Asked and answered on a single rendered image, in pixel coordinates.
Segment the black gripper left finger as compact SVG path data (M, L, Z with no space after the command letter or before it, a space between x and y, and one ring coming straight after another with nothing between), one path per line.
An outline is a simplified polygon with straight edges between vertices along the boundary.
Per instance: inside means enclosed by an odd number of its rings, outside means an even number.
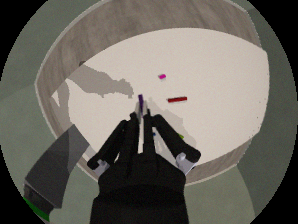
M131 155L132 153L138 154L141 127L141 108L139 102L136 102L135 111L129 115L130 120L120 121L100 150L87 162L87 166L98 177L115 162L119 154L113 174L120 181L128 179Z

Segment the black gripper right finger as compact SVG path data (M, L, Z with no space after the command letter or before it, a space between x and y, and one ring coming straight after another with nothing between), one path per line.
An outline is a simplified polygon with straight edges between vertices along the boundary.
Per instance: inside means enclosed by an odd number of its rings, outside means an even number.
M142 174L144 178L148 181L153 181L158 177L152 127L156 127L156 130L172 153L173 157L176 159L178 169L186 176L187 173L194 169L198 163L201 157L200 151L185 143L160 114L156 114L154 117L151 116L150 109L147 109L147 101L143 101Z

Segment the purple rod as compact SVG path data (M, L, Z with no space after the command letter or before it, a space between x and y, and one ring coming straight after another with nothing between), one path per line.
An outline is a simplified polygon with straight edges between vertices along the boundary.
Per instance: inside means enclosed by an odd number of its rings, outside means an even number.
M142 119L143 119L143 95L142 94L138 95L138 99L139 99L141 113L142 113Z

